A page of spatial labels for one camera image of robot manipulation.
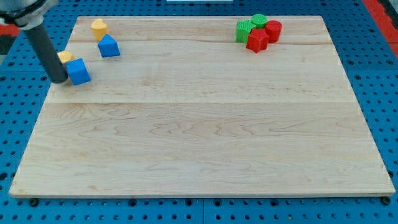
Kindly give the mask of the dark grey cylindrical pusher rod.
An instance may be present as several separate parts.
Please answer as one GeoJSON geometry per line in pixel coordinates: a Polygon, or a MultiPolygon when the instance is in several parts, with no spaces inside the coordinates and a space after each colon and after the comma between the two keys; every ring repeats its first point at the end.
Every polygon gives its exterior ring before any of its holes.
{"type": "Polygon", "coordinates": [[[63,83],[68,79],[65,67],[43,24],[24,31],[27,40],[36,53],[40,63],[52,83],[63,83]]]}

